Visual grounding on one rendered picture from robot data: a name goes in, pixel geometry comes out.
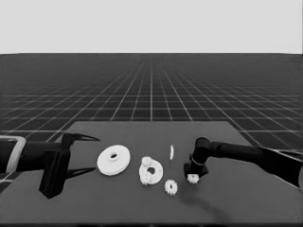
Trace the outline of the large thick white disc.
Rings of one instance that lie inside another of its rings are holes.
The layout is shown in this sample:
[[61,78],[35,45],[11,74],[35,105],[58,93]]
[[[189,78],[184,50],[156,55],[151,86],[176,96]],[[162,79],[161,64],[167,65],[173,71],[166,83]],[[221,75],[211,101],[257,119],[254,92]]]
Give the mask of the large thick white disc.
[[113,145],[103,150],[97,159],[100,173],[114,176],[124,171],[131,161],[129,149],[122,145]]

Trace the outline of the white round pinned carrier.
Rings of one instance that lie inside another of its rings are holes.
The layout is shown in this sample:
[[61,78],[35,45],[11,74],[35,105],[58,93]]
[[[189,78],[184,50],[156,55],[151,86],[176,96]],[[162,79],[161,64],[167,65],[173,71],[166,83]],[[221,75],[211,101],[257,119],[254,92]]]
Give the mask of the white round pinned carrier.
[[152,180],[151,180],[151,184],[157,184],[161,181],[163,175],[164,175],[164,170],[162,165],[152,159],[151,165],[150,166],[140,166],[139,167],[139,178],[141,175],[146,174],[146,173],[150,173],[152,176]]

